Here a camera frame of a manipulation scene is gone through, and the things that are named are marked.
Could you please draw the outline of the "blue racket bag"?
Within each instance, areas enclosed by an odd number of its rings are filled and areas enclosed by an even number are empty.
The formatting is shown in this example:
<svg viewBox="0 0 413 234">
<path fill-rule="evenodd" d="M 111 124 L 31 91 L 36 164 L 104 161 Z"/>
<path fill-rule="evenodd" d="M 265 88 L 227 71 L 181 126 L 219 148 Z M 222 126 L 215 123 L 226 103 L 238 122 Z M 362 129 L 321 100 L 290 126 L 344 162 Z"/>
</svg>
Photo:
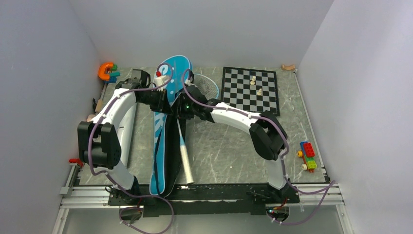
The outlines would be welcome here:
<svg viewBox="0 0 413 234">
<path fill-rule="evenodd" d="M 191 61 L 183 55 L 174 55 L 164 60 L 157 68 L 162 75 L 172 76 L 164 87 L 168 101 L 173 104 L 183 89 L 182 75 L 185 70 L 192 70 Z M 182 157 L 180 138 L 185 135 L 186 120 L 177 119 L 163 113 L 154 113 L 154 146 L 150 194 L 168 196 L 174 189 L 178 178 Z"/>
</svg>

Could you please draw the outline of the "blue racket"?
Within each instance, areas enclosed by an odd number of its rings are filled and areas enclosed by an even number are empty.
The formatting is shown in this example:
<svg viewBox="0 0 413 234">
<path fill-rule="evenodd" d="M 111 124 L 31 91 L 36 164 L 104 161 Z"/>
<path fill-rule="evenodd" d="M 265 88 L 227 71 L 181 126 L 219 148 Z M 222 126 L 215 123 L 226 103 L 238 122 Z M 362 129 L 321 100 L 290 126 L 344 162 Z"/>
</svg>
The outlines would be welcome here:
<svg viewBox="0 0 413 234">
<path fill-rule="evenodd" d="M 219 98 L 219 87 L 209 77 L 202 74 L 194 74 L 193 84 L 198 87 L 198 89 L 206 97 L 206 99 Z"/>
<path fill-rule="evenodd" d="M 180 136 L 180 154 L 181 154 L 181 158 L 182 158 L 182 164 L 183 164 L 183 168 L 184 168 L 186 184 L 193 184 L 194 179 L 193 179 L 193 175 L 192 175 L 192 171 L 191 171 L 191 167 L 190 167 L 190 163 L 189 163 L 189 157 L 188 157 L 187 147 L 186 147 L 186 144 L 185 144 L 185 139 L 184 139 L 184 136 L 183 136 L 183 133 L 182 133 L 180 121 L 177 119 L 176 122 L 177 122 L 179 136 Z"/>
</svg>

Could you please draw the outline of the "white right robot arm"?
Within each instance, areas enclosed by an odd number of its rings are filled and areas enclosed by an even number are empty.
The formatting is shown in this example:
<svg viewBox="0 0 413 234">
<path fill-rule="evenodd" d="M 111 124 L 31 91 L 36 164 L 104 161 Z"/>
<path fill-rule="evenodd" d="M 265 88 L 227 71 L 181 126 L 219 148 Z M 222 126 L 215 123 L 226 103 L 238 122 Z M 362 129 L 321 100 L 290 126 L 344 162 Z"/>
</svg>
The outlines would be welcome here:
<svg viewBox="0 0 413 234">
<path fill-rule="evenodd" d="M 269 198 L 281 202 L 287 196 L 284 158 L 289 152 L 287 133 L 270 111 L 248 112 L 231 107 L 225 102 L 205 95 L 195 85 L 184 86 L 171 105 L 177 118 L 199 119 L 211 123 L 226 124 L 241 130 L 251 137 L 256 153 L 266 160 Z"/>
</svg>

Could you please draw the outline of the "white shuttlecock tube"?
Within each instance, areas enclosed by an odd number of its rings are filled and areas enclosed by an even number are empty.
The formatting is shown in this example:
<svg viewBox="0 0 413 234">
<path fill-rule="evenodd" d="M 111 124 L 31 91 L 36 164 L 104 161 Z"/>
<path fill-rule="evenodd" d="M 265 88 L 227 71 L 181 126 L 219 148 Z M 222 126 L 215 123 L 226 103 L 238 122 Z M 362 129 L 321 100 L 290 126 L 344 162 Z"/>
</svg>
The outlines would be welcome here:
<svg viewBox="0 0 413 234">
<path fill-rule="evenodd" d="M 121 145 L 121 162 L 127 166 L 130 155 L 131 139 L 133 134 L 134 122 L 136 116 L 136 105 L 132 106 L 122 118 L 119 128 L 118 137 Z"/>
</svg>

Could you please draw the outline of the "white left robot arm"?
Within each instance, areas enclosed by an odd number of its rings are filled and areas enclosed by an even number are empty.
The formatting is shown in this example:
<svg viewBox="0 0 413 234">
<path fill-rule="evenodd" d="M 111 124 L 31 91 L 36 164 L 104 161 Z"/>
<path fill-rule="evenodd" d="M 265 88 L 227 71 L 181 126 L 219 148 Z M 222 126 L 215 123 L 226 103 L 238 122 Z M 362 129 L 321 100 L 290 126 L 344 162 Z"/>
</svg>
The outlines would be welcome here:
<svg viewBox="0 0 413 234">
<path fill-rule="evenodd" d="M 140 198 L 139 182 L 124 163 L 130 153 L 131 132 L 138 103 L 153 111 L 170 114 L 171 102 L 166 86 L 173 75 L 157 72 L 151 79 L 144 70 L 136 69 L 130 78 L 119 81 L 103 109 L 90 121 L 77 127 L 79 159 L 89 166 L 92 175 L 104 175 L 125 203 L 135 204 Z"/>
</svg>

